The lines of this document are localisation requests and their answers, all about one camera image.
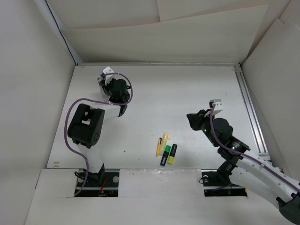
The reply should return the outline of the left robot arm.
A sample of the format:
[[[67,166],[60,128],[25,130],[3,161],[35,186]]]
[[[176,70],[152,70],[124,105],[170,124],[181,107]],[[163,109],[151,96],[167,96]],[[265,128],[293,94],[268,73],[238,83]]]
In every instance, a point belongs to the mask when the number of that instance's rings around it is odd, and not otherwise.
[[[100,159],[99,149],[95,147],[101,135],[105,120],[121,117],[131,101],[132,88],[124,79],[112,78],[107,82],[99,80],[106,102],[82,98],[73,103],[67,112],[64,125],[66,146],[86,162],[88,180],[94,186],[104,182],[104,163]]]

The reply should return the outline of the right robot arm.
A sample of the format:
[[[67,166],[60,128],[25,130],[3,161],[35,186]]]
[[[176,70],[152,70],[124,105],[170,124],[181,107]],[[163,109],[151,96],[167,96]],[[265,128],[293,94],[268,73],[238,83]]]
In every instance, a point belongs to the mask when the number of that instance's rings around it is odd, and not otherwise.
[[[211,110],[187,114],[190,127],[201,130],[225,160],[217,169],[219,183],[241,186],[274,205],[293,224],[300,223],[300,183],[260,159],[241,140],[233,136],[233,127]]]

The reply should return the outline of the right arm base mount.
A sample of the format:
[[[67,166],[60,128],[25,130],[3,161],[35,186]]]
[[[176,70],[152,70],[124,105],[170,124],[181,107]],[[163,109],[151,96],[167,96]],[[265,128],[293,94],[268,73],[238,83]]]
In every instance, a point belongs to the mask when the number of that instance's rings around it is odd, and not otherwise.
[[[218,169],[202,169],[202,177],[198,183],[203,185],[205,197],[247,197],[247,190],[241,186],[233,184],[231,175],[234,166],[224,162]]]

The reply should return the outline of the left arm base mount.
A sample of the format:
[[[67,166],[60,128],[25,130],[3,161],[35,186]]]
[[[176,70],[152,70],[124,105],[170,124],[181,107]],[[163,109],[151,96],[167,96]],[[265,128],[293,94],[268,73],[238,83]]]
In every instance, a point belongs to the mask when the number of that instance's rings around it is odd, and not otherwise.
[[[120,171],[105,169],[102,165],[98,173],[88,172],[84,183],[86,169],[75,171],[77,178],[74,191],[75,197],[118,197]]]

